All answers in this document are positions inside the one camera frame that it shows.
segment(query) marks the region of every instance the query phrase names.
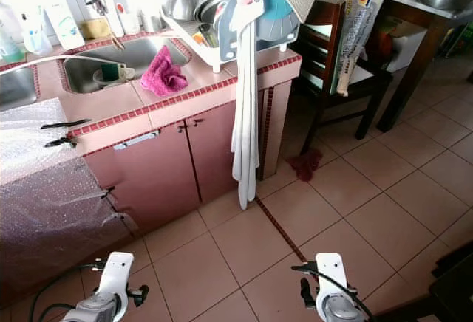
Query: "kitchen sink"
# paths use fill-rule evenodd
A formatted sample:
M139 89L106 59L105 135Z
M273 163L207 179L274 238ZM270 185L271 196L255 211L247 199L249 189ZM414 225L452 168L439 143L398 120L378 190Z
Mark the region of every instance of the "kitchen sink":
M148 36L123 43L125 50L119 50L113 45L98 47L97 49L78 52L76 55L103 58L126 64L126 67L135 69L135 79L148 69L149 64L163 45L171 53L173 64L183 65L188 58L172 43L170 39L159 36ZM101 68L98 61L68 59L64 62L70 90L74 93L90 93L100 91L103 86L96 84L92 76Z
M33 70L25 67L0 76L0 112L36 102Z

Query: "sponge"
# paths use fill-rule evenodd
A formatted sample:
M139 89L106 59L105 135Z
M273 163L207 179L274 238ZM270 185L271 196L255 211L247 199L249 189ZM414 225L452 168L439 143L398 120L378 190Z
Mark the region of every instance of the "sponge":
M120 64L101 64L102 79L105 82L120 78Z

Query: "pink cabinet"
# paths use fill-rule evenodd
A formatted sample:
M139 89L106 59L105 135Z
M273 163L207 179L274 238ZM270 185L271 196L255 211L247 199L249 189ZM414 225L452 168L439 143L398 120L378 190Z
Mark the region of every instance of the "pink cabinet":
M200 201L184 123L161 128L114 148L85 156L102 188L115 186L116 209L141 233L198 207Z
M231 176L234 116L235 102L231 102L186 120L203 202L210 202L237 187L237 181Z

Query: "tiled countertop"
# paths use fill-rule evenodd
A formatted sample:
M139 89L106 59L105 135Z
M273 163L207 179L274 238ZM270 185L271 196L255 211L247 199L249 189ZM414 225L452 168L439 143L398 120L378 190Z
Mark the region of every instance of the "tiled countertop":
M145 35L148 34L126 36L123 41ZM76 138L79 152L88 154L235 99L235 61L222 65L222 71L216 74L185 44L175 42L189 58L189 62L181 67L188 80L188 86L182 91L157 97L142 89L139 80L131 80L99 92L73 93L67 90L62 61L51 61L37 65L37 102L58 97L67 121L92 119L90 123L71 128L69 133ZM92 49L106 43L108 41L93 41L83 48ZM53 55L63 52L62 48L56 47ZM34 55L29 56L28 61L34 58ZM259 52L257 60L260 89L283 83L299 74L301 58L290 50L268 49Z

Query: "chair back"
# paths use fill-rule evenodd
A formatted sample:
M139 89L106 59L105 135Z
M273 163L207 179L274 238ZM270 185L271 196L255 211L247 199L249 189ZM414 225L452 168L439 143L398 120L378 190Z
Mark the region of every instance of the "chair back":
M344 3L315 0L292 46L302 56L301 76L323 95L336 93L336 68L344 21Z

